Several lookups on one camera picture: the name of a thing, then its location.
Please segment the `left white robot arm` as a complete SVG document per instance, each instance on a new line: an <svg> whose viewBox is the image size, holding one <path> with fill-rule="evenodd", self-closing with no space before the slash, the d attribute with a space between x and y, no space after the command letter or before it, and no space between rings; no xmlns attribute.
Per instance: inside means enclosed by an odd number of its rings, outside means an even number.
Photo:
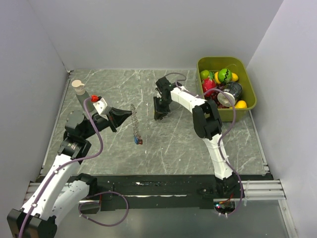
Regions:
<svg viewBox="0 0 317 238"><path fill-rule="evenodd" d="M53 238L65 216L83 198L97 196L97 178L80 174L73 185L63 191L73 172L88 159L88 138L110 127L112 131L132 115L131 111L110 108L108 114L85 115L72 111L66 120L63 141L55 161L34 194L19 209L12 209L7 221L14 238Z"/></svg>

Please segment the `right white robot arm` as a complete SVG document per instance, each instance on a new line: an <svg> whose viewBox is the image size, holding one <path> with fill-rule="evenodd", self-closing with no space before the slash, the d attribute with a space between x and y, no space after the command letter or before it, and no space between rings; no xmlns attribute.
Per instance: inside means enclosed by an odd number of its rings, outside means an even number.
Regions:
<svg viewBox="0 0 317 238"><path fill-rule="evenodd" d="M243 197L241 178L230 165L222 142L222 121L216 103L193 96L184 86L171 83L166 77L156 81L154 119L161 120L170 112L169 105L176 102L187 109L193 118L194 131L201 138L213 163L215 187L219 197Z"/></svg>

